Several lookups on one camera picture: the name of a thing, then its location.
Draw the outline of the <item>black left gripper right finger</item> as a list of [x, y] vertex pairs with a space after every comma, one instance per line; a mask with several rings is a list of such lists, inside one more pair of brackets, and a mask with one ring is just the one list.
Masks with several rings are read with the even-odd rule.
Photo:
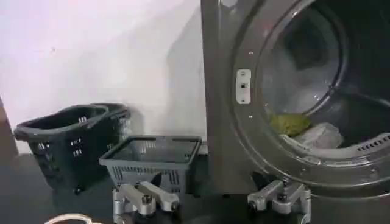
[[274, 180], [247, 196], [247, 205], [255, 213], [271, 209], [282, 215], [298, 213], [299, 224], [311, 223], [311, 190], [304, 184]]

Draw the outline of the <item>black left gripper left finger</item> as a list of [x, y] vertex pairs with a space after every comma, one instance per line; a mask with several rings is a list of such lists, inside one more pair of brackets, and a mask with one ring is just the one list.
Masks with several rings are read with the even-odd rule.
[[175, 213], [180, 208], [179, 196], [148, 181], [136, 185], [121, 184], [112, 190], [113, 223], [125, 223], [124, 216], [136, 212], [142, 217], [154, 215], [157, 208]]

